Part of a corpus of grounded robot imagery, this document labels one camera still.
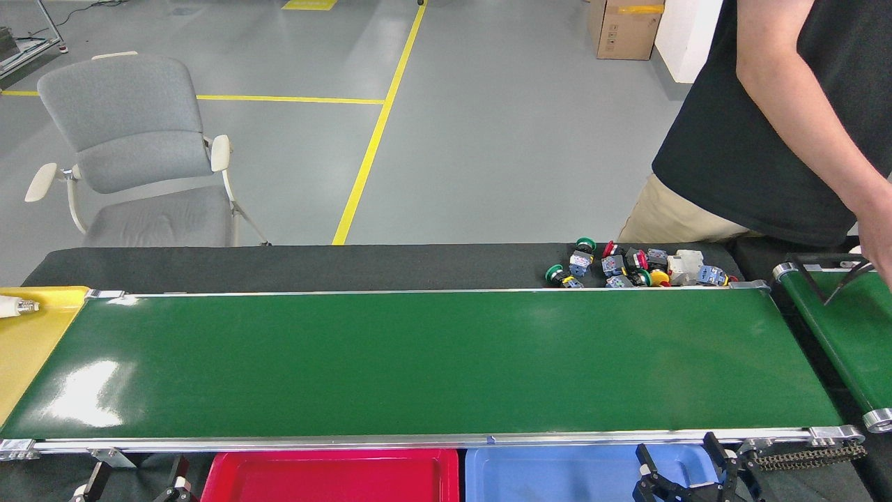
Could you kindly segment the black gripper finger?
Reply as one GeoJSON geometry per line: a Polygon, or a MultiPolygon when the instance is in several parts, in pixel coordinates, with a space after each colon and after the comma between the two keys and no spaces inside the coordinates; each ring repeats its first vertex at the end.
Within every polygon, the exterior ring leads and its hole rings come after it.
{"type": "Polygon", "coordinates": [[[105,492],[109,477],[114,467],[103,462],[98,462],[93,467],[91,476],[87,482],[75,490],[70,497],[71,502],[99,501],[105,492]]]}
{"type": "Polygon", "coordinates": [[[705,433],[702,447],[709,455],[710,460],[716,467],[718,467],[719,473],[718,482],[700,488],[700,500],[736,500],[735,496],[739,470],[738,455],[730,449],[724,448],[713,432],[705,433]]]}
{"type": "Polygon", "coordinates": [[[640,480],[633,490],[635,501],[694,501],[693,490],[672,482],[659,473],[649,449],[643,443],[637,445],[635,455],[640,464],[640,480]]]}
{"type": "Polygon", "coordinates": [[[198,496],[192,492],[192,486],[187,479],[190,464],[184,455],[178,455],[168,476],[166,488],[155,497],[155,501],[199,501],[198,496]]]}

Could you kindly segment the person's right hand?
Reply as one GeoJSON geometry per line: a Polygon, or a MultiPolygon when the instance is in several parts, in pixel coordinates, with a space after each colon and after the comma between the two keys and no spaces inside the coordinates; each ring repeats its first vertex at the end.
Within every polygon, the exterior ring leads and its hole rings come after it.
{"type": "Polygon", "coordinates": [[[886,183],[861,200],[854,210],[864,257],[891,287],[891,190],[886,183]]]}

